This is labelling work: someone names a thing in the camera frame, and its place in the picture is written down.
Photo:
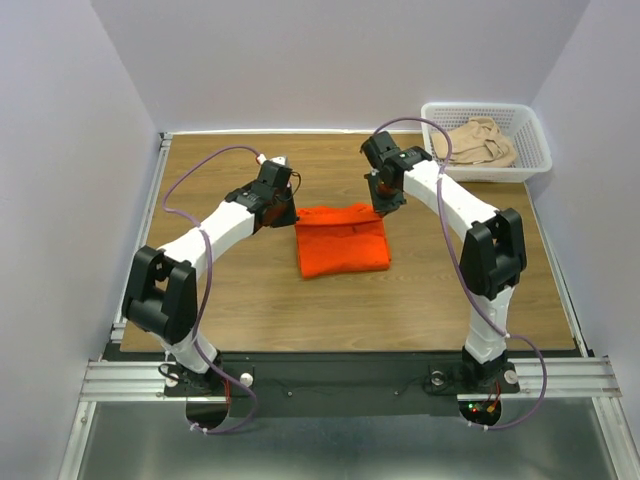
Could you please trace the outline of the orange t-shirt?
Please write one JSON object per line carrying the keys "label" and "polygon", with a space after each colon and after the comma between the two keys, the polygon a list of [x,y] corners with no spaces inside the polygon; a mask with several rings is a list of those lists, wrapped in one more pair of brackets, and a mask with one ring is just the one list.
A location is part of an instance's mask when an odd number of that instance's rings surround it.
{"label": "orange t-shirt", "polygon": [[316,206],[301,208],[297,215],[297,258],[303,278],[390,268],[384,222],[372,206]]}

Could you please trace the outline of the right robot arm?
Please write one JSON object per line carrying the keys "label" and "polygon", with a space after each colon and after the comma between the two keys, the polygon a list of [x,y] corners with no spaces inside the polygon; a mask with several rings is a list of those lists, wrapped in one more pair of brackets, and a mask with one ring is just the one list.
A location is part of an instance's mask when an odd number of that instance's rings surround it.
{"label": "right robot arm", "polygon": [[367,138],[360,152],[371,167],[365,178],[376,214],[398,210],[410,195],[438,215],[456,275],[471,304],[460,378],[472,390],[484,389],[507,364],[508,309],[527,266],[520,214],[480,200],[424,149],[403,150],[387,131]]}

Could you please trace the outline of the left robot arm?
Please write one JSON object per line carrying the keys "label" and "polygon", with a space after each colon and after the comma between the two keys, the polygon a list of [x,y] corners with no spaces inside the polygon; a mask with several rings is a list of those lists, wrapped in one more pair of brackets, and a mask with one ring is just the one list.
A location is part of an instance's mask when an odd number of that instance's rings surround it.
{"label": "left robot arm", "polygon": [[[200,332],[200,322],[212,288],[213,263],[237,243],[264,227],[296,223],[291,177],[295,171],[285,157],[261,155],[256,179],[227,194],[206,219],[160,248],[148,245],[134,255],[122,316],[152,334],[188,371],[188,382],[199,393],[215,392],[221,384],[252,395],[251,376],[239,380],[216,364],[219,350]],[[206,277],[206,293],[197,283]]]}

